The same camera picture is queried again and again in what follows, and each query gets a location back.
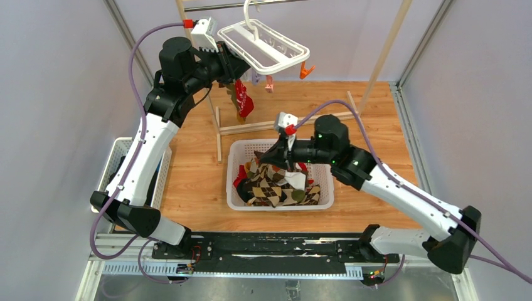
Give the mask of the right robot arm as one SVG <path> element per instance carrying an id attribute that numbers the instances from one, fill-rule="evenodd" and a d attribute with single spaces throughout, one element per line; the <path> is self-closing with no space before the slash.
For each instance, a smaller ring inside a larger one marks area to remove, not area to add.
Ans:
<path id="1" fill-rule="evenodd" d="M 402 254 L 430 260 L 452 274 L 462 273 L 477 240 L 481 213 L 473 206 L 460 209 L 404 180 L 370 152 L 350 143 L 348 127 L 333 115 L 314 121 L 314 136 L 296 137 L 297 117 L 281 112 L 274 123 L 277 142 L 262 156 L 264 163 L 286 169 L 298 163 L 328 164 L 341 183 L 386 201 L 416 221 L 421 229 L 366 227 L 357 252 L 366 261 Z"/>

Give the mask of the olive green striped sock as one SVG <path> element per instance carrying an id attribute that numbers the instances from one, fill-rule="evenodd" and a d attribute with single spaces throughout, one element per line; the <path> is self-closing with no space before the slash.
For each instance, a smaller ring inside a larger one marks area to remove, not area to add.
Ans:
<path id="1" fill-rule="evenodd" d="M 235 85 L 233 83 L 229 84 L 229 85 L 224 85 L 225 89 L 226 89 L 226 93 L 227 95 L 230 97 L 231 99 L 231 102 L 233 104 L 233 106 L 235 107 L 235 110 L 236 110 L 236 118 L 237 118 L 237 121 L 240 125 L 243 125 L 245 124 L 245 121 L 246 121 L 246 118 L 245 117 L 242 117 L 240 115 L 240 108 L 239 108 L 239 104 L 238 104 L 238 101 L 237 101 L 237 93 L 236 93 L 236 88 L 235 88 Z"/>

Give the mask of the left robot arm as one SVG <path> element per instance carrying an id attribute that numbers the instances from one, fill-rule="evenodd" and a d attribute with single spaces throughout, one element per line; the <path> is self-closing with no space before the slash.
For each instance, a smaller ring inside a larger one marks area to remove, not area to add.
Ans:
<path id="1" fill-rule="evenodd" d="M 207 50 L 194 48 L 185 37 L 166 40 L 159 62 L 152 90 L 141 103 L 134 143 L 115 177 L 103 191 L 92 193 L 90 203 L 98 210 L 98 219 L 160 241 L 176 258 L 183 259 L 193 249 L 191 230 L 146 205 L 149 185 L 170 141 L 196 106 L 194 95 L 211 88 L 213 82 L 234 82 L 250 66 L 223 41 Z"/>

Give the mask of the red christmas sock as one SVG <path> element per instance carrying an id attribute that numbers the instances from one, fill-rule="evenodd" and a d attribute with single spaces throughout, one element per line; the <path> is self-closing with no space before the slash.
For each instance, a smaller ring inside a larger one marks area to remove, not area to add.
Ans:
<path id="1" fill-rule="evenodd" d="M 238 114 L 242 118 L 247 118 L 253 112 L 255 106 L 253 99 L 248 95 L 247 88 L 241 80 L 235 81 L 235 94 Z"/>

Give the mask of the brown argyle sock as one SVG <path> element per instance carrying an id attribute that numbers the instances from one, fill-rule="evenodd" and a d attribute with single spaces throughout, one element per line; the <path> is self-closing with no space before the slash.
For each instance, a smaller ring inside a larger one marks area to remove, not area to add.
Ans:
<path id="1" fill-rule="evenodd" d="M 282 206 L 292 187 L 279 174 L 280 171 L 270 164 L 259 164 L 253 171 L 250 170 L 248 177 L 237 187 L 240 199 L 248 206 Z"/>

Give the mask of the white plastic clip hanger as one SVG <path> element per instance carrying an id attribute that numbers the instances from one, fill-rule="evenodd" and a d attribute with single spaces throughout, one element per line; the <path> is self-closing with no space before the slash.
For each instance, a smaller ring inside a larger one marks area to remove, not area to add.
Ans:
<path id="1" fill-rule="evenodd" d="M 249 15 L 250 1 L 243 3 L 244 20 L 219 29 L 217 35 L 228 49 L 261 75 L 273 75 L 300 63 L 310 49 Z"/>

